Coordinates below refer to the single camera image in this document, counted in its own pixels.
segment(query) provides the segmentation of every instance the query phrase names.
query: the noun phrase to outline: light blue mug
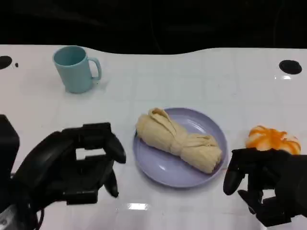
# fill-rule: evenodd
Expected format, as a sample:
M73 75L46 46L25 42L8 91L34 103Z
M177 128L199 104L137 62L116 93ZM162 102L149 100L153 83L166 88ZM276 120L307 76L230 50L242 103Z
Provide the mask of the light blue mug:
M92 76L89 61L96 64L98 77ZM93 87L93 80L101 79L102 71L98 59L88 57L82 47L66 46L59 49L53 55L53 62L69 92L86 92Z

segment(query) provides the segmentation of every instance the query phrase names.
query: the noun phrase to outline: purple plate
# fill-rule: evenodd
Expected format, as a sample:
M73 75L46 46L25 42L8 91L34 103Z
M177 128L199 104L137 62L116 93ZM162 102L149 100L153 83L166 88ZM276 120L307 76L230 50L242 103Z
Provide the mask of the purple plate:
M218 142L222 160L212 174L205 174L185 163L180 157L150 147L135 134L133 151L140 169L151 179L170 187L189 188L204 184L222 169L227 158L227 142L219 126L205 114L187 108L165 109L169 116L188 132L210 134Z

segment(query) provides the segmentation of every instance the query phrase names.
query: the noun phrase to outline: folded yellow cloth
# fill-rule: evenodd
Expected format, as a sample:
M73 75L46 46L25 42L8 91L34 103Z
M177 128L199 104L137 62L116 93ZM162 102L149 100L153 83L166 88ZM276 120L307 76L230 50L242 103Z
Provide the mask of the folded yellow cloth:
M148 115L141 115L136 129L147 145L179 156L205 173L212 173L221 161L222 151L214 137L189 134L162 109L151 109Z

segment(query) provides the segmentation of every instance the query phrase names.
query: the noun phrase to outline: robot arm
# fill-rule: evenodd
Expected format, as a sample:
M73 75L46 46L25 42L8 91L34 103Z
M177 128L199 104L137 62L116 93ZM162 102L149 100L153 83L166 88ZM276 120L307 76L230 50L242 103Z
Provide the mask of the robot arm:
M248 190L239 190L252 214L266 227L307 217L307 156L283 150L236 149L224 179L224 193L233 194L248 174ZM275 197L262 199L264 189Z
M8 160L1 162L0 169L10 172L18 151L19 138L6 117L3 117L5 119L0 117L0 125L6 130L3 133L6 139L2 138L0 131L0 144L2 148L5 147L1 150L5 151L4 157L8 157ZM103 149L105 154L77 160L76 149L80 148ZM1 197L1 212L16 210L14 221L23 226L20 229L32 230L38 229L41 224L36 213L42 211L43 214L44 208L55 201L66 201L68 205L93 204L97 202L98 190L102 186L117 197L114 161L125 163L126 154L120 141L111 132L109 123L87 124L54 132L27 155L13 177L9 173L2 174L2 181L7 182L5 194L8 196Z

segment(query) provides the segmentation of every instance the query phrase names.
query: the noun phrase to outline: white tabletop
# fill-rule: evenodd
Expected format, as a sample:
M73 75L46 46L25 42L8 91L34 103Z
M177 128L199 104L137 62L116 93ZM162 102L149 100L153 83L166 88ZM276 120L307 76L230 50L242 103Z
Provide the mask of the white tabletop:
M216 48L153 56L86 49L100 60L103 80L89 92L71 94L52 63L59 47L0 46L0 54L13 59L0 70L0 114L20 136L14 170L49 133L93 122L111 122L128 159L126 165L114 166L118 199L102 188L96 205L52 204L43 230L265 229L239 195L223 193L224 172L213 183L190 190L165 188L146 178L134 162L134 125L150 108L188 107L220 125L229 150L243 147L248 131L261 124L296 135L306 153L307 50ZM302 73L283 73L278 64L284 59L298 61ZM241 187L246 188L246 181ZM297 217L272 229L306 224L307 219Z

